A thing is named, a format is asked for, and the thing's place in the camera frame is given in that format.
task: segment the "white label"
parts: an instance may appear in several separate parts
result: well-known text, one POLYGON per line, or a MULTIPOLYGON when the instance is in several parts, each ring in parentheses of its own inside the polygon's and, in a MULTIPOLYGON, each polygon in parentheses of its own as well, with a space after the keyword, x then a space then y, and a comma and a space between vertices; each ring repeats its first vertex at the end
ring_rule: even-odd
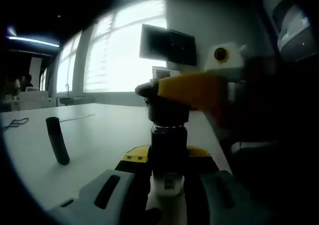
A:
POLYGON ((177 173, 167 173, 164 177, 164 189, 165 190, 174 190, 175 189, 175 179, 177 173))

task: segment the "ceiling light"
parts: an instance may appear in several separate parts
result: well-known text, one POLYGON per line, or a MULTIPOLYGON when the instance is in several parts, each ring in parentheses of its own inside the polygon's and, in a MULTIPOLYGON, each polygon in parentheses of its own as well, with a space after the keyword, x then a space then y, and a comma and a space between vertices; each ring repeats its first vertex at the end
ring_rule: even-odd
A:
POLYGON ((50 46, 54 46, 54 47, 59 47, 58 44, 52 44, 52 43, 48 43, 48 42, 44 42, 44 41, 40 41, 40 40, 36 40, 36 39, 28 39, 28 38, 22 38, 22 37, 15 37, 15 36, 9 36, 9 39, 14 39, 14 40, 23 40, 23 41, 29 41, 29 42, 34 42, 34 43, 40 43, 40 44, 46 44, 46 45, 50 45, 50 46))
POLYGON ((9 27, 8 28, 8 33, 10 33, 11 35, 16 36, 15 30, 13 29, 13 27, 9 27))

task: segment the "sink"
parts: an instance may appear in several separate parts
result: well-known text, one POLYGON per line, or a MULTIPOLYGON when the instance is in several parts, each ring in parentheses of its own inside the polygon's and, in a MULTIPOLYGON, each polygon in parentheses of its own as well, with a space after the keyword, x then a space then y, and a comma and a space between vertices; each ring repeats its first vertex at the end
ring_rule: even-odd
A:
POLYGON ((61 104, 66 106, 74 104, 74 97, 61 97, 59 100, 61 104))

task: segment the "white table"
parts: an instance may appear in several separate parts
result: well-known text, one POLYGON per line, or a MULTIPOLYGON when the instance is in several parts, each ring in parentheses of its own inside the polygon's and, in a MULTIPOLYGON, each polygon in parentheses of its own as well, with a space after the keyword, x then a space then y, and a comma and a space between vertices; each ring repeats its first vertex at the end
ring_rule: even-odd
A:
MULTIPOLYGON (((1 114, 2 125, 25 117, 30 120, 18 128, 9 128, 4 138, 18 175, 45 210, 68 198, 77 198, 81 187, 106 169, 114 169, 128 150, 151 143, 152 122, 146 107, 84 104, 15 111, 1 114), (61 123, 70 163, 59 165, 45 119, 57 116, 65 120, 89 114, 94 116, 61 123)), ((204 114, 191 112, 185 126, 187 145, 206 149, 220 170, 230 171, 204 114)))

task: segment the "wall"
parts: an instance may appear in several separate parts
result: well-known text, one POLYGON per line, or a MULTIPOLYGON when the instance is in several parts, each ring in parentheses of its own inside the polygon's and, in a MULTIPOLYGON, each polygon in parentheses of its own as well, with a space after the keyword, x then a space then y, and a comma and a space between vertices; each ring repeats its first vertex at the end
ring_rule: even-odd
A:
POLYGON ((264 45, 269 42, 252 6, 225 0, 166 2, 168 28, 195 37, 199 69, 203 69, 213 45, 236 42, 248 45, 251 55, 267 53, 264 45))
POLYGON ((55 98, 55 90, 56 90, 56 74, 55 69, 57 66, 57 57, 49 64, 46 69, 46 80, 45 80, 45 88, 47 88, 49 93, 49 98, 55 98))
MULTIPOLYGON (((251 54, 265 54, 265 30, 258 21, 258 15, 249 5, 238 5, 224 0, 166 0, 166 19, 169 29, 177 30, 195 37, 198 66, 167 63, 168 68, 181 71, 203 68, 209 49, 216 44, 234 41, 247 44, 251 54)), ((116 105, 145 106, 143 98, 133 92, 83 94, 83 75, 93 26, 82 32, 73 77, 74 96, 85 96, 97 103, 116 105)), ((56 62, 51 64, 54 71, 50 82, 50 95, 55 97, 56 62)))

